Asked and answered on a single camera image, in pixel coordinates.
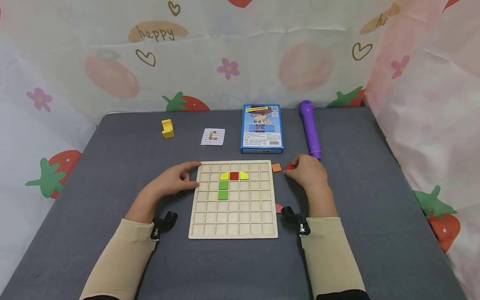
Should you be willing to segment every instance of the game box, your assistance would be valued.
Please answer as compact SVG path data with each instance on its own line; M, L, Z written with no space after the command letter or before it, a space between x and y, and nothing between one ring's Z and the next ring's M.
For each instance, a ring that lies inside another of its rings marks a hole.
M280 105L244 105L240 144L242 153L282 153Z

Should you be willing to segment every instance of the red block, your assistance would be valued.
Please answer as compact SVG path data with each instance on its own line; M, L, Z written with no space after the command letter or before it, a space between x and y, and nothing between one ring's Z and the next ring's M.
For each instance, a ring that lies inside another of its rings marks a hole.
M238 172L230 172L230 180L238 180L239 173Z

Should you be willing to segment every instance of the toy microphone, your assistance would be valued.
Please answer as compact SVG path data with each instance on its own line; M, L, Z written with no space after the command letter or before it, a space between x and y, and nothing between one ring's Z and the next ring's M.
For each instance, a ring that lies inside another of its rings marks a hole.
M303 120L305 135L307 136L308 150L310 151L311 156L321 160L322 151L320 150L320 142L318 141L313 109L313 104L310 100L304 100L300 103L299 111Z

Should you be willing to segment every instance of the wooden puzzle board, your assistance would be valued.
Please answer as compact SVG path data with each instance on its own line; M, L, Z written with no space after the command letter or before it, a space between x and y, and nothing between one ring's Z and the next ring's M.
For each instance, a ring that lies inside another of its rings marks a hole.
M270 160L204 161L189 239L278 238Z

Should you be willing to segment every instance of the arm sleeve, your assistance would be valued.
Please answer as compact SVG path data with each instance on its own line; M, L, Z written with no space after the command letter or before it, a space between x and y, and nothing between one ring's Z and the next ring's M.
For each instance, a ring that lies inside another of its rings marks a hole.
M80 300L110 296L133 300L156 242L150 239L154 224L123 219L85 284Z
M313 297L348 290L365 291L340 218L307 218L307 223L310 234L301 238L301 244Z

